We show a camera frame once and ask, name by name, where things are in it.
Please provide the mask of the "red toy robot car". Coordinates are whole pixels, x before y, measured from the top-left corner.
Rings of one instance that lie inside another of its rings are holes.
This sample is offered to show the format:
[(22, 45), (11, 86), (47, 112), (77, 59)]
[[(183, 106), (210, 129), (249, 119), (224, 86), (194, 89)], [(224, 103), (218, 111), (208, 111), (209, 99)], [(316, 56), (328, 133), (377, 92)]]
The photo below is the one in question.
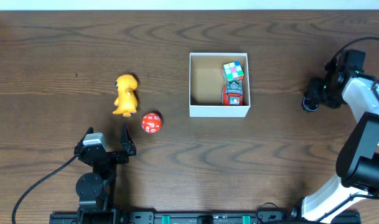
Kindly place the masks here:
[(243, 85), (236, 81), (226, 83), (222, 89), (221, 103), (223, 106), (242, 106)]

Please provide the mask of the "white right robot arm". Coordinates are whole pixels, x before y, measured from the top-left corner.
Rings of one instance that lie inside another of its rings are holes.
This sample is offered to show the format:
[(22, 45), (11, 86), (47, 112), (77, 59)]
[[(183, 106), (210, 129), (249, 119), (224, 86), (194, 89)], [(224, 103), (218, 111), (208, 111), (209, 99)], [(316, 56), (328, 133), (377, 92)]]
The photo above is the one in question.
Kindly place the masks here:
[(335, 174), (318, 191), (300, 200), (291, 218), (331, 223), (355, 203), (379, 200), (379, 81), (350, 78), (342, 99), (357, 122), (337, 157)]

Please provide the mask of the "black round lens cap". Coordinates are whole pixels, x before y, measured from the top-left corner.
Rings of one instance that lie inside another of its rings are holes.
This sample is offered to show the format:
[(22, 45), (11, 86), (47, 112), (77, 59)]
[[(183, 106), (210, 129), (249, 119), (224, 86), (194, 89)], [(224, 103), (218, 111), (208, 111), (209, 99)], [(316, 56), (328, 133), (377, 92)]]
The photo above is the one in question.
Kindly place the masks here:
[(313, 98), (304, 97), (302, 101), (302, 108), (304, 111), (310, 113), (319, 109), (318, 102), (315, 102)]

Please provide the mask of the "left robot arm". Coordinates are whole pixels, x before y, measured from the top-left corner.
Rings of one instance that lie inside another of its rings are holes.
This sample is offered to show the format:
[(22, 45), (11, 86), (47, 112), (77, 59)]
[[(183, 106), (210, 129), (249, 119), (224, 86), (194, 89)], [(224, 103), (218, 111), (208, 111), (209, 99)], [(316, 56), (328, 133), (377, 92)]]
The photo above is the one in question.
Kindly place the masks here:
[(114, 205), (117, 171), (120, 164), (127, 164), (136, 155), (128, 126), (123, 125), (119, 145), (121, 150), (108, 152), (102, 133), (88, 128), (74, 148), (78, 160), (92, 167), (76, 183), (79, 196), (78, 223), (128, 223), (129, 215)]

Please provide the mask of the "colourful puzzle cube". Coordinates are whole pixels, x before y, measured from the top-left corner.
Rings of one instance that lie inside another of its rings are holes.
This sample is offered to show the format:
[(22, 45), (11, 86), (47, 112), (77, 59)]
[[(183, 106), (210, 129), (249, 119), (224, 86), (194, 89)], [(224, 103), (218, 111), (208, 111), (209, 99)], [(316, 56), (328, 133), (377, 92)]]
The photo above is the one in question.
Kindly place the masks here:
[(222, 76), (226, 83), (238, 82), (240, 83), (245, 74), (241, 67), (240, 61), (226, 63), (222, 66)]

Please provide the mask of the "white cardboard box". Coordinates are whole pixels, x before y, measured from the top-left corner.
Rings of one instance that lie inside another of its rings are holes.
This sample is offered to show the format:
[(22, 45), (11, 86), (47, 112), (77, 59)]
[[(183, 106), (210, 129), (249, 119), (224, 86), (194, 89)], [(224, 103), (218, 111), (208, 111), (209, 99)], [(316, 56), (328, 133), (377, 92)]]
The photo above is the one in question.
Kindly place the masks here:
[[(223, 105), (223, 65), (238, 61), (244, 72), (243, 104)], [(191, 117), (244, 118), (251, 107), (248, 54), (192, 52), (189, 55), (189, 113)]]

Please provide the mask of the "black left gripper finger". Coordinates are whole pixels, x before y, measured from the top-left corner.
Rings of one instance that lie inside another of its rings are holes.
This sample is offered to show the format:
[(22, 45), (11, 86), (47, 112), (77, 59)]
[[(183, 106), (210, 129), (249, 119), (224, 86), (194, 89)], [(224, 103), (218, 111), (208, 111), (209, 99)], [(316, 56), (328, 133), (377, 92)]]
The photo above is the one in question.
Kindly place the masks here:
[(136, 155), (136, 146), (134, 145), (133, 140), (129, 135), (128, 125), (126, 123), (123, 124), (119, 144), (128, 156)]
[(93, 127), (89, 127), (86, 131), (86, 133), (84, 134), (84, 136), (81, 138), (81, 140), (78, 142), (78, 145), (79, 146), (82, 146), (83, 145), (83, 141), (84, 141), (84, 138), (87, 134), (93, 134)]

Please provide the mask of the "orange dinosaur toy figure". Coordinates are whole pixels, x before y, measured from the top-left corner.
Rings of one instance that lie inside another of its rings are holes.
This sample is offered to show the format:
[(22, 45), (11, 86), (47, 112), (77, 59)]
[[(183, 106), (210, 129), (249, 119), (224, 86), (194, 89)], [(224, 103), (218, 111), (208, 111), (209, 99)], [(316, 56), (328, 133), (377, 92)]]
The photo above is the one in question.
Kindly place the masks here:
[(137, 112), (138, 100), (135, 97), (134, 90), (138, 87), (137, 79), (130, 74), (124, 74), (117, 78), (115, 86), (118, 91), (118, 97), (114, 101), (117, 107), (113, 114), (121, 114), (123, 117), (131, 117)]

